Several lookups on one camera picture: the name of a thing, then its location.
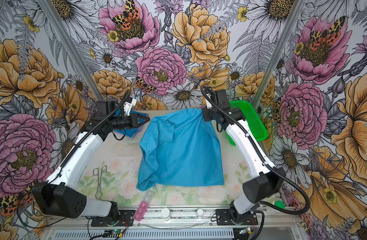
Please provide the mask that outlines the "green plastic basket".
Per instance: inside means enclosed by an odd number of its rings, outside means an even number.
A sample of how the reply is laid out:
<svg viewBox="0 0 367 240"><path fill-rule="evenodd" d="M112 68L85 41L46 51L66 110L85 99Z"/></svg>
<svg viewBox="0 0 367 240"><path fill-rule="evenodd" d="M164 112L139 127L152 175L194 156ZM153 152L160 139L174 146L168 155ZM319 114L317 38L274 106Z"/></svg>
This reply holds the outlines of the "green plastic basket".
<svg viewBox="0 0 367 240"><path fill-rule="evenodd" d="M238 108L244 115L255 140L258 142L266 140L268 132L253 106L249 102L242 100L230 101L229 103L231 109Z"/></svg>

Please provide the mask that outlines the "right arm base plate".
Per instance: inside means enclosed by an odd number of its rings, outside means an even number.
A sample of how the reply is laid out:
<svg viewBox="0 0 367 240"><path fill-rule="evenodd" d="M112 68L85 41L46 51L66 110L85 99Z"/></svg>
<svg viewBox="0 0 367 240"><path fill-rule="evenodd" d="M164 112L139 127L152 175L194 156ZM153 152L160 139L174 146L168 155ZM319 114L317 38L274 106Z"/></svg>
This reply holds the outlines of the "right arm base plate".
<svg viewBox="0 0 367 240"><path fill-rule="evenodd" d="M239 214L231 209L215 210L216 224L218 226L255 226L258 225L256 214L247 212Z"/></svg>

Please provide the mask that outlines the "light blue t shirt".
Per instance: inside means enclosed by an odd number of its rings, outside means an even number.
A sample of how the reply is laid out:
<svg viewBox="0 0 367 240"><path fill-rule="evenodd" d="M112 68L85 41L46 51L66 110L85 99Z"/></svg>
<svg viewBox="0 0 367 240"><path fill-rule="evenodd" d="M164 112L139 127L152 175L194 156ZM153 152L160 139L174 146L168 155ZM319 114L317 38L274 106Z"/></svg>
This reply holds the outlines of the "light blue t shirt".
<svg viewBox="0 0 367 240"><path fill-rule="evenodd" d="M140 143L142 160L137 189L156 184L208 187L224 184L221 147L201 109L154 117Z"/></svg>

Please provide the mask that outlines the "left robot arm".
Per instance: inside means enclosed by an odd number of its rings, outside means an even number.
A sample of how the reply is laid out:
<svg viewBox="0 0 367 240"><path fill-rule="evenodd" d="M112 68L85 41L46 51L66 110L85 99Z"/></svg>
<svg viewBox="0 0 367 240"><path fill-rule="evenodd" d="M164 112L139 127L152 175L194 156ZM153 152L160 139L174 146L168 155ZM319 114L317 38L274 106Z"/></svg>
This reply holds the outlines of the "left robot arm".
<svg viewBox="0 0 367 240"><path fill-rule="evenodd" d="M41 213L71 219L101 218L109 225L119 221L116 203L88 198L79 193L77 187L85 167L109 134L115 130L137 129L150 120L131 111L136 103L131 97L119 103L114 100L97 102L97 112L82 126L75 146L45 182L33 186L31 192Z"/></svg>

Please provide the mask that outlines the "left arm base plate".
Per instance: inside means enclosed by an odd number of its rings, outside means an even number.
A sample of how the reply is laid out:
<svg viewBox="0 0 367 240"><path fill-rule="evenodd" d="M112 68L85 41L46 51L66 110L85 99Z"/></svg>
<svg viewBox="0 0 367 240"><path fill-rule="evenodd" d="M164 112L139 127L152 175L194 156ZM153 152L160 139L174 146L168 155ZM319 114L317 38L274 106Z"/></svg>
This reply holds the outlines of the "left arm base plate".
<svg viewBox="0 0 367 240"><path fill-rule="evenodd" d="M118 210L118 218L93 217L92 227L131 227L134 222L135 210Z"/></svg>

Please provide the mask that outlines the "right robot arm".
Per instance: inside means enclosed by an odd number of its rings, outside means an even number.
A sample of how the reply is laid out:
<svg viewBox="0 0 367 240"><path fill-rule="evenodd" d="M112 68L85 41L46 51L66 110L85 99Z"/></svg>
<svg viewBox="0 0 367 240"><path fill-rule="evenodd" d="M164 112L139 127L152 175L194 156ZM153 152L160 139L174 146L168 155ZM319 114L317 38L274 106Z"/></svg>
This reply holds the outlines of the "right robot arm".
<svg viewBox="0 0 367 240"><path fill-rule="evenodd" d="M233 108L225 90L214 91L202 86L200 91L206 99L202 109L205 121L216 121L221 129L233 139L242 154L251 179L242 184L242 194L230 204L230 215L237 219L251 213L262 201L279 192L286 173L277 169L255 140L240 108Z"/></svg>

